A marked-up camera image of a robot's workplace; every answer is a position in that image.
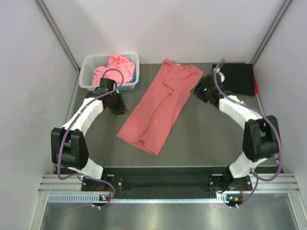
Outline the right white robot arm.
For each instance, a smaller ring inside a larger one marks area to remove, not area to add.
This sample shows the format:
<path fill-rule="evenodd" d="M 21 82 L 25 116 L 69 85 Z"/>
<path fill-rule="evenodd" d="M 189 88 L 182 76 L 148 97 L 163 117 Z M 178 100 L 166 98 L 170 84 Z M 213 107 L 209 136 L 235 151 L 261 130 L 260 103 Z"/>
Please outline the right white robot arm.
<path fill-rule="evenodd" d="M 277 137 L 277 118 L 260 115 L 231 91 L 220 92 L 223 82 L 224 75 L 221 72 L 210 73 L 201 77 L 191 90 L 201 101 L 214 105 L 228 115 L 244 131 L 242 154 L 226 168 L 220 181 L 212 183 L 212 189 L 219 189 L 220 193 L 240 186 L 259 164 L 279 152 L 281 144 Z"/>

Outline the salmon pink t shirt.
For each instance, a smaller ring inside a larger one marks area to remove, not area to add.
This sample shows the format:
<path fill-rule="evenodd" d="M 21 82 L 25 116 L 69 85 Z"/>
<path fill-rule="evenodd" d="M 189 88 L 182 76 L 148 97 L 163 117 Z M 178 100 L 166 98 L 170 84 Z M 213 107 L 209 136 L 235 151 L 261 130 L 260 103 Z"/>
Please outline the salmon pink t shirt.
<path fill-rule="evenodd" d="M 194 65 L 164 60 L 147 92 L 134 108 L 117 137 L 158 155 L 204 72 Z"/>

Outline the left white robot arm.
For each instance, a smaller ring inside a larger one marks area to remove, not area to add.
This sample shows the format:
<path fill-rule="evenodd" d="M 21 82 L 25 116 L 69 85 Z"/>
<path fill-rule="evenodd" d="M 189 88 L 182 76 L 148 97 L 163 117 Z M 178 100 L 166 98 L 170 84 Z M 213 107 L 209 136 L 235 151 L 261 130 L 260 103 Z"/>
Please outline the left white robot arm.
<path fill-rule="evenodd" d="M 127 112 L 119 87 L 114 80 L 102 78 L 98 87 L 87 93 L 72 118 L 62 127 L 52 129 L 51 159 L 57 166 L 60 180 L 83 176 L 91 180 L 98 190 L 109 187 L 110 191 L 114 191 L 104 167 L 90 159 L 85 135 L 105 109 L 113 115 Z"/>

